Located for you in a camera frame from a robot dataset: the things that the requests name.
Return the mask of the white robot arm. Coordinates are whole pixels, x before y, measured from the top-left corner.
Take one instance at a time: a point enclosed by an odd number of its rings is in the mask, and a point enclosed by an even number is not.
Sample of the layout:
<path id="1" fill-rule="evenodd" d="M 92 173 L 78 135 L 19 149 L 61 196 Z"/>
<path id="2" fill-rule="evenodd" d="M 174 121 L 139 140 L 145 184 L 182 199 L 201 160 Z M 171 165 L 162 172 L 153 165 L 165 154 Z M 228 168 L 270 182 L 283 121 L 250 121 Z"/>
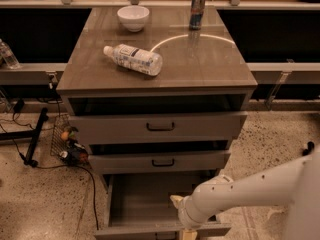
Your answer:
<path id="1" fill-rule="evenodd" d="M 210 217 L 231 208 L 275 205 L 290 208 L 283 240 L 320 240 L 320 149 L 237 181 L 216 176 L 170 199 L 182 223 L 179 240 L 196 240 Z"/>

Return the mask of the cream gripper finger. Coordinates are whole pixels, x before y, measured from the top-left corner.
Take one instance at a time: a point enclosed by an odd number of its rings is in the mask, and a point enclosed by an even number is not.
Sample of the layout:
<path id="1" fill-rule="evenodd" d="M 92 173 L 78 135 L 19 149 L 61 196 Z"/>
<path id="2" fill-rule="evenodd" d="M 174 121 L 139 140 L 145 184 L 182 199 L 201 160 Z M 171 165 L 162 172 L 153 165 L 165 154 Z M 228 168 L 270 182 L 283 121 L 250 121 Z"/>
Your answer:
<path id="1" fill-rule="evenodd" d="M 196 240 L 197 231 L 193 229 L 181 229 L 179 231 L 179 240 Z"/>

